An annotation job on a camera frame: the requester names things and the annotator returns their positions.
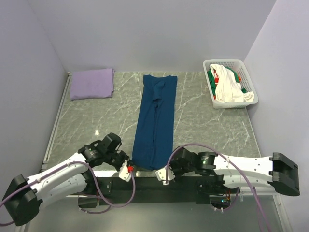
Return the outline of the blue t shirt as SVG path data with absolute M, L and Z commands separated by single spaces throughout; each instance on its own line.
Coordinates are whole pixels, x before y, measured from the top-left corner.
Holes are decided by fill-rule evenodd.
M 143 76 L 132 161 L 146 170 L 164 167 L 173 151 L 177 76 Z

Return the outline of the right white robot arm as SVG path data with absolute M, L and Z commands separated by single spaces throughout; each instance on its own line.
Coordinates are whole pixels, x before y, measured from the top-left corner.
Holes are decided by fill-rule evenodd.
M 300 195 L 298 165 L 280 152 L 249 158 L 209 151 L 196 154 L 178 147 L 170 156 L 166 170 L 167 180 L 189 172 L 204 176 L 206 182 L 199 185 L 208 195 L 242 187 L 267 188 L 285 196 Z

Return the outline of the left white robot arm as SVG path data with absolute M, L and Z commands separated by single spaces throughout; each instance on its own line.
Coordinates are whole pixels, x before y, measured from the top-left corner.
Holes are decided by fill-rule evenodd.
M 111 184 L 101 184 L 93 171 L 106 163 L 115 168 L 119 178 L 133 180 L 133 167 L 129 156 L 119 149 L 121 138 L 109 133 L 103 140 L 84 145 L 71 157 L 44 172 L 24 177 L 16 176 L 6 190 L 1 206 L 22 226 L 34 219 L 39 210 L 69 195 L 78 194 L 103 200 L 109 207 L 115 205 L 105 197 Z

